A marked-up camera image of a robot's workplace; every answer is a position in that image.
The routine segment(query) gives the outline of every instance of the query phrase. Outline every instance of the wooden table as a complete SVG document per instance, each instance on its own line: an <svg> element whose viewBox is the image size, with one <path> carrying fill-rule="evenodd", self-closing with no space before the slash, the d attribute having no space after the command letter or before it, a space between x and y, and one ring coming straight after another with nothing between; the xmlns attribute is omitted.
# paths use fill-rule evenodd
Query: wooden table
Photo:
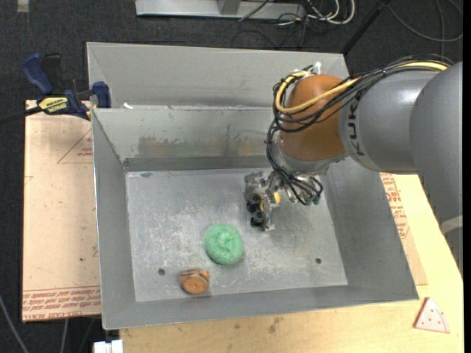
<svg viewBox="0 0 471 353"><path fill-rule="evenodd" d="M420 300L276 316L123 329L126 353L151 352L463 352L463 282L416 176L397 176L428 285ZM413 328L431 297L450 334Z"/></svg>

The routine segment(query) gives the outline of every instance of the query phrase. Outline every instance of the green sponge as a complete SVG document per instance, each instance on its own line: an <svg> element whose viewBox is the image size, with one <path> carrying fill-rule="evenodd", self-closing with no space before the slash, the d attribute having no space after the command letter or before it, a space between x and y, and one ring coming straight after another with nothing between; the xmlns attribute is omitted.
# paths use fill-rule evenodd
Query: green sponge
<svg viewBox="0 0 471 353"><path fill-rule="evenodd" d="M206 252L218 264L237 263L244 253L238 230L229 224L211 225L203 238Z"/></svg>

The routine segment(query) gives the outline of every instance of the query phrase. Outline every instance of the floor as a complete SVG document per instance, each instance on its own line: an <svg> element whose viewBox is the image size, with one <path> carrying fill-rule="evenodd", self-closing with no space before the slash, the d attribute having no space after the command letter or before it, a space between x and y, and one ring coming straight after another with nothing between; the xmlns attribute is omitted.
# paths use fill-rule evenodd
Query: floor
<svg viewBox="0 0 471 353"><path fill-rule="evenodd" d="M355 0L356 13L345 25L313 22L302 27L276 27L272 22L204 18L137 18L135 0L29 0L29 12L18 12L18 0L0 0L0 119L21 113L23 101L39 95L21 71L21 62L35 52L60 53L64 77L78 89L88 86L85 44L88 41L172 44L278 51L341 52L379 0ZM390 6L415 30L428 36L454 38L463 17L447 0L392 0ZM463 0L451 0L463 7ZM347 54L351 74L368 71L410 54L443 54L463 59L463 40L440 43L406 29L388 9ZM23 227L24 122L0 125L0 295L31 353L87 352L95 340L110 339L99 319L22 324L21 256ZM23 352L0 313L0 352Z"/></svg>

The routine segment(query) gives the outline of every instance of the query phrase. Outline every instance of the wooden disc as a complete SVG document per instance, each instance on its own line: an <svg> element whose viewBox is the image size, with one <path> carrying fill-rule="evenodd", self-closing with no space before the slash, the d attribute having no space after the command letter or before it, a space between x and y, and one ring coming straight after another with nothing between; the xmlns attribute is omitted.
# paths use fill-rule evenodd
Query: wooden disc
<svg viewBox="0 0 471 353"><path fill-rule="evenodd" d="M179 276L180 286L188 294L204 293L209 287L209 273L201 269L184 271Z"/></svg>

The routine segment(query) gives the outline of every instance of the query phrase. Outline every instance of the cardboard sheet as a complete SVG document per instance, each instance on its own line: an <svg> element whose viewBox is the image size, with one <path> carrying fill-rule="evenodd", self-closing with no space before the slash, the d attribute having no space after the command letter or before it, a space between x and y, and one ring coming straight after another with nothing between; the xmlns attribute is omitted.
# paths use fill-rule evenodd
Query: cardboard sheet
<svg viewBox="0 0 471 353"><path fill-rule="evenodd" d="M91 123L26 118L23 321L101 312Z"/></svg>

